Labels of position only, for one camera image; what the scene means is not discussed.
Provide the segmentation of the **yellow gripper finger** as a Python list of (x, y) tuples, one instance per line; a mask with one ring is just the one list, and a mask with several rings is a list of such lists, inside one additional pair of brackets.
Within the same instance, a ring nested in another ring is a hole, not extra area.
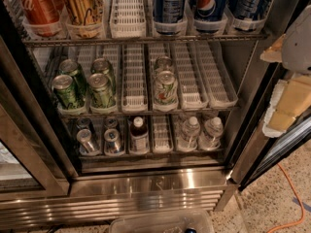
[(279, 80), (264, 116), (263, 134), (269, 138), (280, 137), (310, 106), (310, 75), (296, 76), (288, 81)]
[(282, 46), (285, 39), (285, 34), (280, 36), (268, 49), (264, 50), (260, 55), (262, 61), (268, 63), (282, 62)]

